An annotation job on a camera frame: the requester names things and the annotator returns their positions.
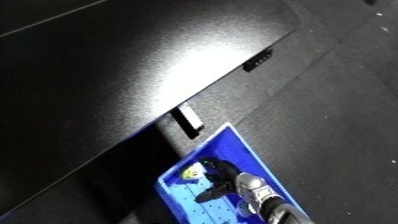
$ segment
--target black tabletop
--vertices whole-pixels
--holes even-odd
[[[0,214],[297,24],[279,0],[104,1],[10,33],[38,20],[20,21],[0,38]]]

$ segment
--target black surface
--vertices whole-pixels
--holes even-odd
[[[278,0],[114,0],[0,39],[0,213],[291,32]]]
[[[149,127],[3,217],[0,223],[115,224],[132,219],[148,224],[176,223],[156,197],[154,184],[178,160],[159,130]]]
[[[172,148],[184,154],[221,124],[232,122],[317,223],[395,224],[398,85],[394,80],[398,73],[394,61],[398,55],[398,1],[376,1],[369,6],[372,15],[363,24],[340,20],[339,23],[353,23],[343,26],[356,28],[342,32],[346,36],[339,40],[334,33],[339,28],[332,26],[340,24],[326,24],[314,10],[329,2],[287,2],[302,24],[297,32],[274,46],[270,61],[251,73],[238,68],[189,100],[205,122],[201,135],[190,140],[169,115],[157,125]],[[353,8],[334,7],[329,17],[346,15],[343,10],[368,16],[356,11],[365,10],[362,6],[347,5]],[[60,188],[54,186],[12,214],[10,220],[29,218],[28,213],[46,211],[48,205],[55,207],[63,194],[47,194]],[[78,195],[78,189],[79,186],[71,188],[68,197]],[[103,206],[101,202],[87,207],[76,201],[70,203],[79,208],[79,214]],[[69,215],[67,209],[56,211],[38,213],[36,217],[52,221],[41,223],[54,223]],[[123,224],[175,223],[166,217],[163,222],[156,219],[167,212],[158,197],[150,197]],[[79,216],[78,221],[69,223],[108,218],[101,214]]]
[[[0,36],[91,5],[99,0],[2,0]]]

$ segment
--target blue plastic tray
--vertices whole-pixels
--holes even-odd
[[[301,209],[238,132],[230,124],[225,124],[158,179],[155,188],[180,223],[264,223],[256,215],[247,218],[239,215],[236,205],[241,199],[237,195],[227,195],[203,204],[194,201],[199,193],[210,187],[210,183],[206,178],[182,180],[180,171],[205,156],[228,160],[244,172],[263,177],[276,192]]]

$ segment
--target robotic arm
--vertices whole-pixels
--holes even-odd
[[[200,162],[217,173],[205,174],[213,183],[213,187],[199,194],[196,202],[203,203],[228,193],[236,193],[268,224],[315,224],[295,206],[285,201],[263,178],[241,172],[234,164],[225,160],[209,157]]]

